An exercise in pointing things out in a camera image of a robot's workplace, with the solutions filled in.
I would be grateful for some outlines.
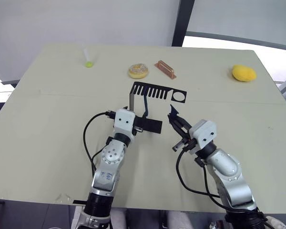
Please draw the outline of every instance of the yellow sponge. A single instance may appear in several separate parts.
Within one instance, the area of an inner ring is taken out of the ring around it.
[[[239,64],[233,66],[232,75],[239,81],[249,82],[256,79],[256,72],[252,68]]]

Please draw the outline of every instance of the donut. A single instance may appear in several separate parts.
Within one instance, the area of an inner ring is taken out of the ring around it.
[[[143,63],[138,63],[130,66],[128,75],[133,79],[142,79],[148,74],[148,68]]]

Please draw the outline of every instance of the white tabletop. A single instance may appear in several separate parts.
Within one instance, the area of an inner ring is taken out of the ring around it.
[[[82,143],[83,128],[96,113],[129,104],[134,82],[128,67],[145,63],[142,82],[187,91],[185,104],[148,99],[149,118],[162,120],[162,133],[138,133],[129,147],[113,206],[222,212],[207,197],[192,194],[175,171],[180,140],[167,120],[169,104],[195,124],[217,124],[215,144],[243,166],[258,207],[286,213],[286,102],[253,51],[140,46],[89,46],[92,68],[83,66],[79,45],[52,44],[41,52],[0,111],[0,198],[70,204],[86,200],[91,166]],[[171,80],[154,67],[171,65]],[[255,69],[257,79],[232,78],[234,64]],[[143,98],[135,97],[143,114]],[[112,120],[99,117],[87,132],[91,153],[104,146]],[[203,174],[190,155],[181,172],[188,186],[204,190]],[[211,190],[215,184],[209,177]]]

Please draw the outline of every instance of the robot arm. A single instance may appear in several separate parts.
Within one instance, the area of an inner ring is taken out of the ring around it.
[[[134,141],[137,132],[143,130],[161,132],[161,121],[137,117],[134,112],[126,109],[119,109],[116,113],[109,112],[108,116],[114,119],[114,137],[101,151],[101,161],[95,171],[88,200],[79,217],[77,229],[108,228],[111,204],[127,147]]]
[[[201,167],[207,166],[227,211],[226,221],[231,222],[235,229],[264,229],[265,217],[258,212],[252,192],[242,175],[240,162],[224,150],[217,149],[213,143],[216,137],[215,123],[201,120],[190,126],[177,114],[172,107],[168,115],[170,124],[182,137],[173,150],[184,146],[183,150],[195,156],[195,161]]]

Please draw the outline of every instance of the green ball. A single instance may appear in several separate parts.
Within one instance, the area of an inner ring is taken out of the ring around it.
[[[91,68],[93,66],[93,63],[91,61],[87,61],[85,66],[86,68]]]

